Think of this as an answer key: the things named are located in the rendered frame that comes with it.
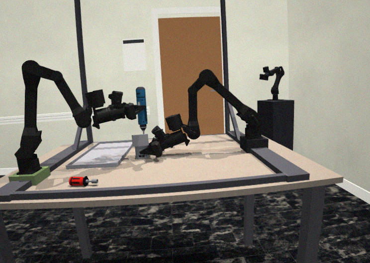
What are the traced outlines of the blue cylindrical tool barrel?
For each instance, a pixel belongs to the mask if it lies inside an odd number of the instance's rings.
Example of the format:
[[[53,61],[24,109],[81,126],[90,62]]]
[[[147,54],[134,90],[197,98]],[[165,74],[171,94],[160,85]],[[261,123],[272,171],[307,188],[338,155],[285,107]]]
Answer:
[[[146,106],[146,94],[144,87],[137,87],[136,88],[136,101],[137,105],[145,105]],[[138,124],[140,125],[141,130],[144,131],[148,124],[147,121],[147,107],[144,108],[140,113],[138,113]]]

